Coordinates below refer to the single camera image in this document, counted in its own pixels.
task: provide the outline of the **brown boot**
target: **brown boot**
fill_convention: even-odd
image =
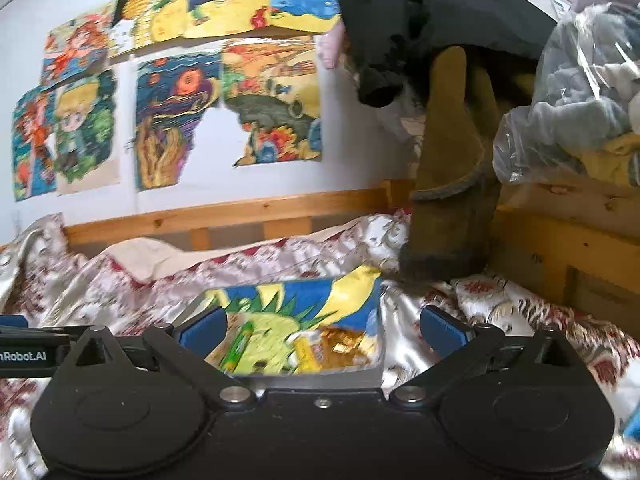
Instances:
[[[462,47],[439,54],[430,73],[411,231],[401,253],[409,279],[450,280],[484,269],[500,195],[492,167],[499,121],[487,72],[468,68]]]

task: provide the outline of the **transparent plastic bag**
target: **transparent plastic bag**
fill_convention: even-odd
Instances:
[[[501,182],[558,171],[640,186],[640,0],[577,0],[544,49],[531,106],[500,123]]]

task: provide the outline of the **bedspread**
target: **bedspread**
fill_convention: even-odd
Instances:
[[[437,357],[419,333],[420,310],[435,304],[456,318],[491,322],[510,335],[558,325],[586,362],[616,414],[616,435],[601,465],[612,479],[640,476],[640,443],[620,426],[640,400],[640,346],[611,323],[545,303],[487,272],[408,290],[393,279],[410,217],[366,216],[305,237],[224,251],[183,252],[137,238],[88,260],[68,250],[62,216],[47,216],[0,255],[0,312],[21,314],[31,327],[103,324],[137,335],[172,322],[204,290],[300,278],[340,276],[367,264],[387,275],[380,314],[386,339],[383,390],[425,371]],[[0,479],[31,480],[46,467],[31,437],[31,409],[48,379],[0,379]]]

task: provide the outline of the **orange sun in painting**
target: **orange sun in painting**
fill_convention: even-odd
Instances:
[[[204,75],[199,68],[190,68],[180,75],[177,83],[175,84],[175,92],[178,95],[193,94],[202,82]]]

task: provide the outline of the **green marker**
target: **green marker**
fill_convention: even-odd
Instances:
[[[238,367],[238,363],[242,358],[242,354],[246,350],[249,344],[249,339],[254,334],[255,325],[251,321],[247,321],[240,329],[239,334],[231,343],[231,348],[226,353],[225,357],[220,363],[220,369],[223,372],[233,373]]]

